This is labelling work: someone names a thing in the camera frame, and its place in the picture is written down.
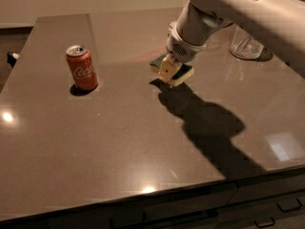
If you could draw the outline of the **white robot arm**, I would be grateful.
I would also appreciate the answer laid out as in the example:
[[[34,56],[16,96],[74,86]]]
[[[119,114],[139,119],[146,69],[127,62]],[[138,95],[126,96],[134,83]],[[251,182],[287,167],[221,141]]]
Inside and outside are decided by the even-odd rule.
[[[167,39],[158,78],[170,82],[205,41],[233,22],[298,74],[305,73],[305,3],[300,0],[188,0]]]

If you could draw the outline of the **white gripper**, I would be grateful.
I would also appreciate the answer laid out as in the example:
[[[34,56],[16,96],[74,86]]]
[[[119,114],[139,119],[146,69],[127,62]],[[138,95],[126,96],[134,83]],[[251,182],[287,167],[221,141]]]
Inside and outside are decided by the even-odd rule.
[[[207,35],[199,31],[169,30],[166,42],[168,54],[161,61],[158,78],[168,83],[180,70],[181,63],[192,61],[203,50],[206,39]]]

